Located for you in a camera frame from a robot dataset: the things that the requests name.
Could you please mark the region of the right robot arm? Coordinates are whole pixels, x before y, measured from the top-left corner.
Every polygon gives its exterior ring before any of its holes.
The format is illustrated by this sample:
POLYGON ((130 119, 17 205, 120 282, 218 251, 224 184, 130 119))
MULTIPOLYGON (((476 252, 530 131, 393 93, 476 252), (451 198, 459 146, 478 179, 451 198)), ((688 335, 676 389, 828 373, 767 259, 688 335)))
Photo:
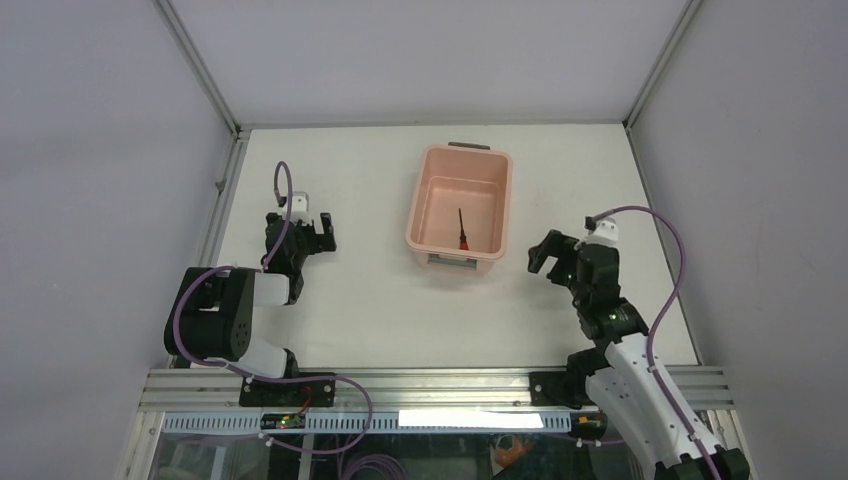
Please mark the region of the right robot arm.
POLYGON ((572 296, 592 347, 568 356, 563 370, 532 374, 535 405, 597 406, 654 479, 747 479, 751 467, 689 406, 649 343, 649 328, 621 294, 613 246, 551 230, 528 251, 528 270, 555 261, 548 280, 572 296))

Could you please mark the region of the red handled screwdriver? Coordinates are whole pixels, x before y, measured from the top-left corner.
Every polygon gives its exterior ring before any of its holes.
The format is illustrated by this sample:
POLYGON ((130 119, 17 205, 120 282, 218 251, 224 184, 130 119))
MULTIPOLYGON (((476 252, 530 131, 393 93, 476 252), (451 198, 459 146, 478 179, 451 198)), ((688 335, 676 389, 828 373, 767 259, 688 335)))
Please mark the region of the red handled screwdriver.
POLYGON ((468 244, 468 241, 467 241, 467 235, 466 235, 465 228, 464 228, 464 220, 463 220, 462 209, 458 208, 457 213, 458 213, 458 220, 459 220, 459 225, 460 225, 459 249, 464 250, 464 251, 469 251, 470 248, 469 248, 469 244, 468 244))

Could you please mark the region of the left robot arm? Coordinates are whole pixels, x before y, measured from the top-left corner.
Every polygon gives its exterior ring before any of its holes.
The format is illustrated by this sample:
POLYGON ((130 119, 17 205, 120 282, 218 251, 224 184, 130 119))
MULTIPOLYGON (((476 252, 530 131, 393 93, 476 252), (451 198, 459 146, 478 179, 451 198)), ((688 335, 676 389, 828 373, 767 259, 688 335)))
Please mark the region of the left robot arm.
POLYGON ((320 230, 302 219, 284 230, 283 216, 268 214, 266 247, 272 258, 265 271, 187 269, 164 329, 166 351, 196 364, 264 378, 262 392, 275 405, 294 403, 301 392, 295 354, 254 335, 253 314, 256 307, 296 304, 307 258, 337 249, 332 216, 323 212, 320 222, 320 230))

